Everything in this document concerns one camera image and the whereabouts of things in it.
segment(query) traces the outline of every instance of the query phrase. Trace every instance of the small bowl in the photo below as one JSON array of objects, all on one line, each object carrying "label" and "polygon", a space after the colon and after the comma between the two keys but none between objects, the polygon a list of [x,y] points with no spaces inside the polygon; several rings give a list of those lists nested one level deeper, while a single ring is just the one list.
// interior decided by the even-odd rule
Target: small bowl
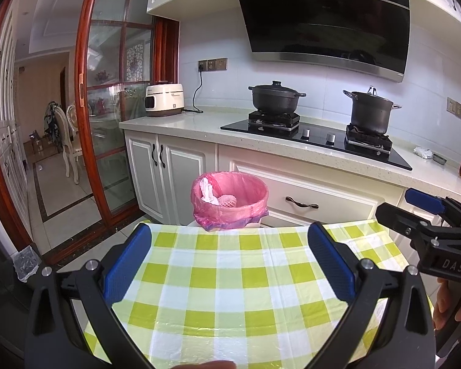
[{"label": "small bowl", "polygon": [[445,163],[447,162],[447,159],[442,158],[440,155],[438,155],[438,154],[436,154],[436,153],[433,153],[432,159],[433,159],[434,161],[436,161],[436,163],[438,163],[438,164],[440,164],[440,165],[445,165]]}]

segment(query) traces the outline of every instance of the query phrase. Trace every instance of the trash can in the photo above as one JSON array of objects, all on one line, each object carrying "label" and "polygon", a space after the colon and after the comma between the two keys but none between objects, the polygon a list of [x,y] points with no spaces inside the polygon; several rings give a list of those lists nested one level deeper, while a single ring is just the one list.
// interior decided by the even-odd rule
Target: trash can
[{"label": "trash can", "polygon": [[206,231],[240,229],[268,215],[268,187],[247,173],[204,173],[193,182],[191,203],[195,220]]}]

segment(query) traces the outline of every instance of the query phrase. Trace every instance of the range hood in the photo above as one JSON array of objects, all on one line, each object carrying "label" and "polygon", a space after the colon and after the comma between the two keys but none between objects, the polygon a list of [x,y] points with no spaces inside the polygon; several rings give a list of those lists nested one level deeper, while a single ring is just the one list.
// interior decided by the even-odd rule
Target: range hood
[{"label": "range hood", "polygon": [[401,82],[408,0],[239,0],[253,57],[326,65]]}]

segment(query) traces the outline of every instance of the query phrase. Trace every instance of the rice cooker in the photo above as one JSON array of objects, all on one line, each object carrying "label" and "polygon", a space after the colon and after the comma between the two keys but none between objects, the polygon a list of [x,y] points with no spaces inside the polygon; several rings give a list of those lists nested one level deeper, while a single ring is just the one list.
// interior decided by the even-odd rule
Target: rice cooker
[{"label": "rice cooker", "polygon": [[145,111],[148,117],[167,117],[184,108],[183,85],[154,85],[146,88]]}]

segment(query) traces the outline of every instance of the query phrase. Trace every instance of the human hand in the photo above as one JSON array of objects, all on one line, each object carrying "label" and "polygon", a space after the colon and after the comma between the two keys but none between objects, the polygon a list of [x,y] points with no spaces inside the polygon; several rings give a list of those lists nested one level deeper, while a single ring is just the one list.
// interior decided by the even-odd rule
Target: human hand
[{"label": "human hand", "polygon": [[236,365],[232,361],[211,361],[197,364],[178,365],[172,369],[236,369]]},{"label": "human hand", "polygon": [[[437,302],[434,307],[434,328],[436,330],[442,329],[447,320],[449,319],[449,314],[447,310],[451,307],[451,292],[448,287],[448,281],[446,279],[438,278],[437,282],[440,283],[439,291],[437,292]],[[461,308],[456,312],[454,316],[456,322],[461,322]]]}]

